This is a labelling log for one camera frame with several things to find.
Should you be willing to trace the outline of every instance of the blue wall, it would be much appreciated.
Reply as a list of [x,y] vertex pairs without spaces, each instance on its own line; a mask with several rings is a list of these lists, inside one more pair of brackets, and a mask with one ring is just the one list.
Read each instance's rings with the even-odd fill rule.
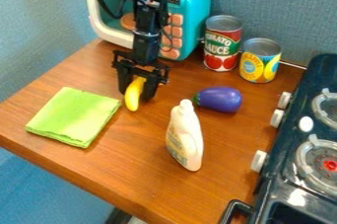
[[213,13],[239,17],[244,38],[269,37],[298,64],[337,52],[337,0],[212,0]]
[[[0,101],[95,37],[85,0],[0,0]],[[0,149],[1,224],[98,224],[112,208]]]

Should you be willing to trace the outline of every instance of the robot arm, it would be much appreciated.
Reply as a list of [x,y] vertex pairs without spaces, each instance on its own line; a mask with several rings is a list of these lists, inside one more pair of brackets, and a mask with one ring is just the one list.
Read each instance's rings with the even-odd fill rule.
[[[116,18],[102,0],[98,0],[102,8],[112,18]],[[161,49],[162,32],[168,24],[168,0],[133,0],[136,28],[133,31],[134,42],[131,52],[116,50],[112,67],[118,74],[119,92],[125,94],[134,76],[146,79],[141,98],[144,101],[152,99],[160,84],[166,84],[169,68],[158,61]],[[152,66],[152,71],[146,71],[140,66]]]

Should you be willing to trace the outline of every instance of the wooden countertop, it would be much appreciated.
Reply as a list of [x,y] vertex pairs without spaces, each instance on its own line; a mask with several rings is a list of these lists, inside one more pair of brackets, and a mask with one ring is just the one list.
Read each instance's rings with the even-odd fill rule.
[[[273,143],[270,117],[281,93],[292,92],[303,71],[281,65],[273,82],[252,84],[237,69],[206,70],[200,49],[185,61],[169,62],[169,84],[137,112],[122,106],[86,150],[25,132],[26,123],[64,86],[122,99],[110,68],[117,48],[97,39],[3,102],[0,146],[150,223],[217,223],[231,199],[251,203],[258,175],[249,170],[250,162],[256,150]],[[196,108],[205,150],[202,169],[192,173],[166,149],[169,112],[180,100],[219,85],[239,89],[243,104],[235,114]]]

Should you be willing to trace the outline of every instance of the tin can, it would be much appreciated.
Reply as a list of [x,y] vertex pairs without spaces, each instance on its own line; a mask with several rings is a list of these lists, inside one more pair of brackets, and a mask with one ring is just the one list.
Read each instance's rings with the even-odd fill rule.
[[275,78],[281,47],[268,38],[251,38],[243,44],[239,74],[253,83],[268,83]]
[[242,23],[230,15],[207,19],[204,64],[215,71],[229,71],[236,67],[237,52],[242,35]]

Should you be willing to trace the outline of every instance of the toy banana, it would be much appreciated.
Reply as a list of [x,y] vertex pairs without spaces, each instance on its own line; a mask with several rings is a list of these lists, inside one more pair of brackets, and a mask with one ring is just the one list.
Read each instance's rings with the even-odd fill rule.
[[137,111],[139,106],[139,98],[143,93],[145,78],[137,77],[126,89],[125,105],[130,111]]

